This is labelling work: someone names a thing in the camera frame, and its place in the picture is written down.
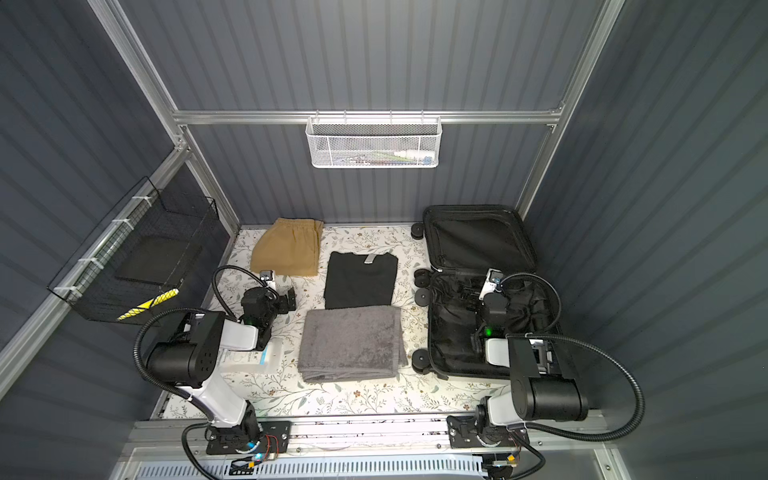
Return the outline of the tan shorts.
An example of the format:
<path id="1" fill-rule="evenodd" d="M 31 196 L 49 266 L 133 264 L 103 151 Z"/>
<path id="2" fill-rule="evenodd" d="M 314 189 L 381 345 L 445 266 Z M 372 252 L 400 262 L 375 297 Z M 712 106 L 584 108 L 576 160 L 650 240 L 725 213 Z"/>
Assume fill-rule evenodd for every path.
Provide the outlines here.
<path id="1" fill-rule="evenodd" d="M 252 251 L 250 270 L 313 277 L 319 271 L 324 223 L 314 219 L 279 218 L 259 238 Z"/>

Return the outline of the white toiletry pouch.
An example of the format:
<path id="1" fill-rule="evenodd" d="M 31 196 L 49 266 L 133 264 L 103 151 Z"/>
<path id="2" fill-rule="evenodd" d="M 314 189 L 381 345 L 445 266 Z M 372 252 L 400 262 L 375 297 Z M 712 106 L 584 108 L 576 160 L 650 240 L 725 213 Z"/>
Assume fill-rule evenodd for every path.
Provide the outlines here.
<path id="1" fill-rule="evenodd" d="M 272 375 L 280 367 L 283 352 L 283 341 L 280 338 L 272 338 L 262 351 L 223 350 L 219 369 L 222 373 Z"/>

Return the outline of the black t-shirt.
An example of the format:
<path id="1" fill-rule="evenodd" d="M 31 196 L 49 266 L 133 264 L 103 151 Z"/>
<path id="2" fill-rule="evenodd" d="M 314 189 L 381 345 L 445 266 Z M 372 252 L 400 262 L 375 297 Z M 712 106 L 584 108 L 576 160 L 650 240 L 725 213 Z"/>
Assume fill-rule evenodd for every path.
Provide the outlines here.
<path id="1" fill-rule="evenodd" d="M 387 306 L 393 299 L 398 258 L 391 253 L 332 252 L 325 281 L 325 308 Z"/>

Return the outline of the grey towel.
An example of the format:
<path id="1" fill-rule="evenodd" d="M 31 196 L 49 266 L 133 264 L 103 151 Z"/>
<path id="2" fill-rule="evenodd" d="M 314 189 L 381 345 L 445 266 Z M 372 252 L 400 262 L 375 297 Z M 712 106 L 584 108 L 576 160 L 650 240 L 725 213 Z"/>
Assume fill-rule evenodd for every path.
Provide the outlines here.
<path id="1" fill-rule="evenodd" d="M 297 369 L 308 383 L 389 379 L 406 363 L 398 307 L 311 310 L 306 315 Z"/>

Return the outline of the black hard-shell suitcase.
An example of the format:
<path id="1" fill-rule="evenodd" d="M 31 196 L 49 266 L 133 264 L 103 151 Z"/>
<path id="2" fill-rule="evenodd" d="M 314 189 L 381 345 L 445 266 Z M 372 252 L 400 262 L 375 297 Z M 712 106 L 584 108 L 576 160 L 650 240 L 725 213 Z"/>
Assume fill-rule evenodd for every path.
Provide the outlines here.
<path id="1" fill-rule="evenodd" d="M 523 220 L 503 205 L 433 205 L 420 224 L 430 267 L 414 274 L 427 309 L 426 360 L 438 377 L 500 380 L 486 343 L 509 333 L 554 334 L 562 301 L 537 272 Z"/>

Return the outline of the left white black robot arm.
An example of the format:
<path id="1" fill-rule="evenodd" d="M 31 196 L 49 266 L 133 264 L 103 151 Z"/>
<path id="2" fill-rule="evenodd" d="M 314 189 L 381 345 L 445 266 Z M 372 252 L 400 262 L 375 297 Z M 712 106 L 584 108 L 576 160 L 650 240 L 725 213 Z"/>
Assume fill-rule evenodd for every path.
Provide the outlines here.
<path id="1" fill-rule="evenodd" d="M 133 346 L 135 366 L 146 381 L 204 413 L 210 455 L 263 453 L 276 446 L 252 404 L 221 376 L 219 355 L 264 351 L 274 320 L 296 309 L 296 293 L 293 288 L 280 295 L 255 287 L 246 290 L 241 306 L 238 321 L 224 311 L 168 310 L 141 327 Z"/>

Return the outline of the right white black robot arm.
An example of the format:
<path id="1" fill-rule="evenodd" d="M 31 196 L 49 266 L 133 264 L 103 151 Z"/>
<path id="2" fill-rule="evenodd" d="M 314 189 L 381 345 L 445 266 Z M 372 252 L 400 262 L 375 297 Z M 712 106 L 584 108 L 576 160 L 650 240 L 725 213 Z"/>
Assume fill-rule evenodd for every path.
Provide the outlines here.
<path id="1" fill-rule="evenodd" d="M 506 372 L 510 390 L 484 398 L 475 414 L 475 431 L 496 444 L 504 429 L 521 431 L 538 420 L 581 421 L 588 413 L 586 394 L 577 384 L 570 355 L 544 334 L 558 319 L 547 300 L 531 306 L 505 293 L 485 293 L 478 312 L 479 349 L 487 364 Z"/>

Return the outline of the yellow black striped item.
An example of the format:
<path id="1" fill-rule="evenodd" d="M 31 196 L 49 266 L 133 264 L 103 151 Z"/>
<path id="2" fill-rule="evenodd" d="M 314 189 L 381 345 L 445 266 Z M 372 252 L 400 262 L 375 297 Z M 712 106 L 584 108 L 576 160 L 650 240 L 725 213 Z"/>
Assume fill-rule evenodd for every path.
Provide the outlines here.
<path id="1" fill-rule="evenodd" d="M 124 314 L 120 315 L 117 318 L 117 320 L 118 321 L 123 321 L 123 320 L 129 319 L 129 318 L 136 317 L 136 316 L 138 316 L 138 315 L 140 315 L 142 313 L 148 312 L 152 308 L 154 308 L 155 306 L 160 305 L 160 304 L 162 304 L 162 303 L 164 303 L 164 302 L 166 302 L 168 300 L 173 299 L 178 294 L 179 294 L 179 289 L 178 288 L 170 289 L 170 290 L 168 290 L 168 291 L 166 291 L 166 292 L 164 292 L 164 293 L 162 293 L 160 295 L 157 295 L 156 297 L 153 297 L 153 298 L 149 299 L 148 301 L 146 301 L 146 302 L 144 302 L 144 303 L 142 303 L 142 304 L 140 304 L 138 306 L 135 306 L 135 307 L 131 308 L 130 310 L 128 310 Z"/>

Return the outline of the white perforated vent panel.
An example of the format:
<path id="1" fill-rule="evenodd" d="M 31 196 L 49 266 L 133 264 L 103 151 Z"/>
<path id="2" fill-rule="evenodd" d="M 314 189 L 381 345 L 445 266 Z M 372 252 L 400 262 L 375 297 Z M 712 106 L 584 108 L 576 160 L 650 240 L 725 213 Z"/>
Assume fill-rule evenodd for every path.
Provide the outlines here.
<path id="1" fill-rule="evenodd" d="M 482 460 L 473 456 L 289 458 L 255 466 L 237 461 L 205 461 L 219 479 L 352 479 L 447 475 L 481 478 Z"/>

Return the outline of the aluminium mounting rail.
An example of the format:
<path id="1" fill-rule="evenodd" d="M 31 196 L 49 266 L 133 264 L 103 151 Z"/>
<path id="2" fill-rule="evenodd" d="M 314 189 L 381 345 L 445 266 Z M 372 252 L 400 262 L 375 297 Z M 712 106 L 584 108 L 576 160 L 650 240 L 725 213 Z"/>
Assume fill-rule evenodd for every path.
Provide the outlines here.
<path id="1" fill-rule="evenodd" d="M 281 442 L 287 450 L 281 459 L 327 456 L 417 455 L 458 452 L 505 452 L 497 445 L 473 447 L 448 427 L 448 414 L 409 413 L 288 417 L 290 432 Z M 184 460 L 180 435 L 197 419 L 139 421 L 118 460 Z M 452 447 L 455 442 L 463 446 Z"/>

